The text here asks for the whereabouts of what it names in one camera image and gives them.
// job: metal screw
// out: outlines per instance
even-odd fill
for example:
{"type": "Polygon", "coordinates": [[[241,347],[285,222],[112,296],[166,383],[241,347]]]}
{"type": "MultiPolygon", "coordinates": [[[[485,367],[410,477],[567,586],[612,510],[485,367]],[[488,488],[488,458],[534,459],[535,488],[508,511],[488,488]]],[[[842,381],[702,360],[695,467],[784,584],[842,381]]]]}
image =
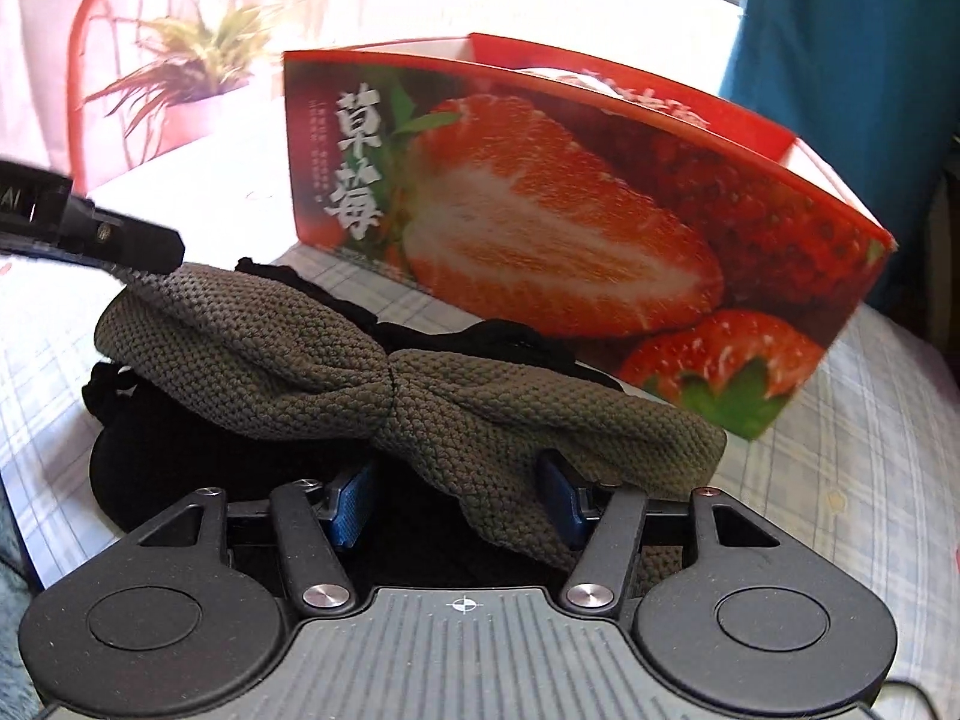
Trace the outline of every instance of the metal screw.
{"type": "Polygon", "coordinates": [[[304,603],[314,608],[342,607],[350,600],[350,591],[339,584],[314,584],[304,590],[304,603]]]}
{"type": "Polygon", "coordinates": [[[582,584],[575,584],[570,587],[566,591],[566,600],[570,601],[575,607],[600,608],[613,601],[613,591],[603,584],[585,581],[582,584]]]}

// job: potted plant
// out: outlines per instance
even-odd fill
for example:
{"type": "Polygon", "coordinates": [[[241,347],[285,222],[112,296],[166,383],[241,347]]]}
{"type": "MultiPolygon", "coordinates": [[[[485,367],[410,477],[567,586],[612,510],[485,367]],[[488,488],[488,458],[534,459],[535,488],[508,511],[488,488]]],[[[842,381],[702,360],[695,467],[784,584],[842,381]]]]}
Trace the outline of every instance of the potted plant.
{"type": "Polygon", "coordinates": [[[134,20],[148,33],[136,45],[155,59],[86,101],[120,95],[107,115],[130,105],[133,117],[124,137],[151,114],[162,114],[157,154],[202,138],[225,117],[248,109],[248,84],[256,63],[270,56],[271,27],[278,12],[278,5],[231,4],[214,20],[203,18],[197,4],[195,20],[173,16],[134,20]]]}

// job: checkered tablecloth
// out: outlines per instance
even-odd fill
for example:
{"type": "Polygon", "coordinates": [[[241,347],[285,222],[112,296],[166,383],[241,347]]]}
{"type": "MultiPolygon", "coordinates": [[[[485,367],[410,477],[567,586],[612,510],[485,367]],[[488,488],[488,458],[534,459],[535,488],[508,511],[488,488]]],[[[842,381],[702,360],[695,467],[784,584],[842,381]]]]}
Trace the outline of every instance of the checkered tablecloth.
{"type": "MultiPolygon", "coordinates": [[[[322,252],[287,250],[285,155],[273,142],[244,146],[226,183],[205,171],[224,158],[222,143],[192,146],[122,176],[98,201],[175,225],[194,261],[232,268],[240,256],[280,255],[391,322],[438,333],[474,321],[322,252]]],[[[232,158],[236,149],[230,145],[232,158]]],[[[117,536],[90,491],[99,423],[83,409],[80,386],[99,359],[94,324],[119,285],[90,269],[17,260],[0,261],[0,272],[5,264],[0,474],[37,572],[50,584],[117,536]]],[[[945,717],[960,715],[958,458],[960,392],[942,359],[861,307],[775,426],[757,442],[730,438],[714,479],[885,600],[899,628],[892,673],[923,683],[945,717]]],[[[877,707],[889,718],[923,717],[916,701],[899,695],[877,707]]]]}

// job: triangular cutout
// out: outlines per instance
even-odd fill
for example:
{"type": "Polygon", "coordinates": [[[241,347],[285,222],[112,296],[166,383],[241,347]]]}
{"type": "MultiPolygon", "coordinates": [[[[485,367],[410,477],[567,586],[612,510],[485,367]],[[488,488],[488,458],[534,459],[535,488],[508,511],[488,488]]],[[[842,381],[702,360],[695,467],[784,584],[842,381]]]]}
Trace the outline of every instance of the triangular cutout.
{"type": "Polygon", "coordinates": [[[776,547],[779,541],[731,506],[714,506],[717,538],[725,547],[776,547]]]}
{"type": "Polygon", "coordinates": [[[188,506],[169,522],[150,533],[141,547],[192,547],[200,538],[203,506],[188,506]]]}

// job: red cardboard box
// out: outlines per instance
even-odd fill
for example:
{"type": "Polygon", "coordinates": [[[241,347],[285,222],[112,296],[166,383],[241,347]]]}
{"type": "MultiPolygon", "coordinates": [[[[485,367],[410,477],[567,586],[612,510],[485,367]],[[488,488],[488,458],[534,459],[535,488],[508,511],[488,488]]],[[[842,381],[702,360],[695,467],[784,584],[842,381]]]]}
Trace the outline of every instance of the red cardboard box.
{"type": "Polygon", "coordinates": [[[896,247],[788,130],[596,57],[472,34],[284,73],[303,242],[748,439],[896,247]]]}

